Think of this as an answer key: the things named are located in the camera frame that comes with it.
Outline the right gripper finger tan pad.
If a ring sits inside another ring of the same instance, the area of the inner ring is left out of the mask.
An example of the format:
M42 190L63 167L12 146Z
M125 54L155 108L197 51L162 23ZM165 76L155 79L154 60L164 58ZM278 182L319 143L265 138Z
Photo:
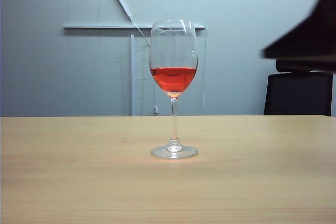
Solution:
M312 15L262 50L267 59L335 63L335 14Z

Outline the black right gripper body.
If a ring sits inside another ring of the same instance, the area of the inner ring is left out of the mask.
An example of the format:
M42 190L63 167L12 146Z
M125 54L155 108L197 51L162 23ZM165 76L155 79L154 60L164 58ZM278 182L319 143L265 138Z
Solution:
M335 22L335 0L318 0L308 19Z

